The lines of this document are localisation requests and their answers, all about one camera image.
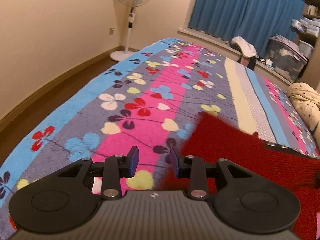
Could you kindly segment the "red knitted sweater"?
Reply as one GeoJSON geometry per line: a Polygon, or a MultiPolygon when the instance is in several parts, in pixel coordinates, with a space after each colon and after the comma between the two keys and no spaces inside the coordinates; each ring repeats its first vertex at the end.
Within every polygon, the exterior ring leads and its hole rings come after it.
{"type": "MultiPolygon", "coordinates": [[[[168,141],[170,149],[177,145],[168,141]]],[[[319,160],[292,148],[249,135],[209,114],[202,116],[190,138],[178,152],[207,163],[220,158],[232,161],[291,191],[300,202],[300,214],[290,230],[272,234],[250,234],[222,222],[205,201],[187,196],[189,180],[166,174],[162,191],[167,228],[171,238],[181,239],[319,239],[319,160]]]]}

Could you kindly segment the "cream star-patterned duvet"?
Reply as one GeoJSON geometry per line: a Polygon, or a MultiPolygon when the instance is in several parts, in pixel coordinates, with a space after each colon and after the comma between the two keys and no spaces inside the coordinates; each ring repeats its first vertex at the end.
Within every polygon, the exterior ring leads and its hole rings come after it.
{"type": "Polygon", "coordinates": [[[319,148],[319,93],[308,84],[299,82],[288,87],[287,97],[307,125],[319,148]]]}

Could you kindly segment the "colourful floral bed blanket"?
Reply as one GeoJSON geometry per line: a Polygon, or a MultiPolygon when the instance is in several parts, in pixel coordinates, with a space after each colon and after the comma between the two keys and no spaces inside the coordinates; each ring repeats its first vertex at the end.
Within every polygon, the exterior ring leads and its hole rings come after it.
{"type": "Polygon", "coordinates": [[[267,78],[216,52],[167,38],[109,68],[49,114],[1,166],[1,239],[16,232],[12,195],[82,157],[140,150],[137,178],[124,190],[162,185],[168,141],[178,147],[204,114],[319,160],[316,142],[286,96],[267,78]]]}

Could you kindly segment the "clear plastic storage bin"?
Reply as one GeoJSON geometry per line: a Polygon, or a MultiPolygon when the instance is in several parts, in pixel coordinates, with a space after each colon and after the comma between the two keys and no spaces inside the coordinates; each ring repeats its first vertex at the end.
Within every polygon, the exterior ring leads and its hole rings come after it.
{"type": "Polygon", "coordinates": [[[291,83],[299,79],[300,72],[307,64],[298,46],[281,35],[270,38],[264,59],[276,73],[291,83]]]}

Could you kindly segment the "white cloth on sill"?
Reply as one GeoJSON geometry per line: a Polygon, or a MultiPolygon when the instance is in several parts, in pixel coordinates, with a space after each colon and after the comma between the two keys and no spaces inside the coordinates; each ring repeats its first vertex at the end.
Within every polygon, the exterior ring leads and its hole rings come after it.
{"type": "Polygon", "coordinates": [[[256,51],[255,47],[252,44],[248,43],[241,36],[237,36],[237,37],[232,38],[231,44],[237,45],[240,48],[242,55],[246,58],[251,58],[251,57],[257,56],[257,51],[256,51]]]}

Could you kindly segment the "wooden shelf with items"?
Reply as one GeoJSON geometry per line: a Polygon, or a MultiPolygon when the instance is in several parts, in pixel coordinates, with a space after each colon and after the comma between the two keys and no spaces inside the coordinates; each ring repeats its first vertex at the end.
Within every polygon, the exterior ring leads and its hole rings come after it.
{"type": "Polygon", "coordinates": [[[297,32],[300,52],[309,60],[319,40],[319,0],[305,0],[300,18],[293,18],[291,27],[297,32]]]}

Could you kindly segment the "blue window curtain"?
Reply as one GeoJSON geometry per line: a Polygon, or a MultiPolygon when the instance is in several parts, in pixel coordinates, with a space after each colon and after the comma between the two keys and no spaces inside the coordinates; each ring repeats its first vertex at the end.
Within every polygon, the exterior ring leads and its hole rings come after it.
{"type": "Polygon", "coordinates": [[[231,41],[241,36],[264,56],[277,34],[293,41],[291,22],[301,18],[304,0],[196,0],[188,27],[231,41]]]}

